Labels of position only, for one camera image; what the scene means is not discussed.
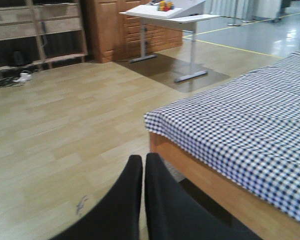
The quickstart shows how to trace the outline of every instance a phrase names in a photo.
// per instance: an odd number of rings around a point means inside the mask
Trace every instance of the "colorful toy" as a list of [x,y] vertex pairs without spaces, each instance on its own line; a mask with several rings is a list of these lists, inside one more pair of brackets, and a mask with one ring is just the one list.
[[174,9],[174,4],[171,1],[160,1],[158,11],[168,11]]

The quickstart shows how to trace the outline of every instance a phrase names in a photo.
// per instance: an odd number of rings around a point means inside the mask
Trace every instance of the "wooden floor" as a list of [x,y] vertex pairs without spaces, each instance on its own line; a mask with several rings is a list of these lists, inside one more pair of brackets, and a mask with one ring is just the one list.
[[[0,89],[0,240],[45,240],[87,213],[130,154],[145,158],[145,112],[279,60],[198,42],[196,67],[209,75],[174,84],[189,49],[187,41],[130,65],[55,68]],[[147,239],[143,204],[140,229]]]

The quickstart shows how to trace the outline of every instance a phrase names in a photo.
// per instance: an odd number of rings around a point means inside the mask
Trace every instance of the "shelf unit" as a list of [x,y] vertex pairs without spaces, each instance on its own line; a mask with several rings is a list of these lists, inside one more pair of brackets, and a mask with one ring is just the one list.
[[22,51],[42,69],[87,55],[79,0],[0,0],[0,69]]

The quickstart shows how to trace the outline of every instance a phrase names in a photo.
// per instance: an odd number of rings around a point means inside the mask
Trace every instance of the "gray floor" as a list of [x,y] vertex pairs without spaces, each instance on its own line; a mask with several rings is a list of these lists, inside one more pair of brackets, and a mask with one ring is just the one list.
[[229,27],[229,22],[232,19],[227,17],[199,22],[197,39],[279,57],[300,51],[300,1],[292,1],[278,23],[257,19],[251,24]]

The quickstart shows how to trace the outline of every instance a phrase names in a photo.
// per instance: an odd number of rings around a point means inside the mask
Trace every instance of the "blue and white checkered fabric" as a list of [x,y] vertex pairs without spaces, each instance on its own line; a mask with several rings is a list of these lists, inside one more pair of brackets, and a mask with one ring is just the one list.
[[148,112],[145,124],[300,221],[300,52]]

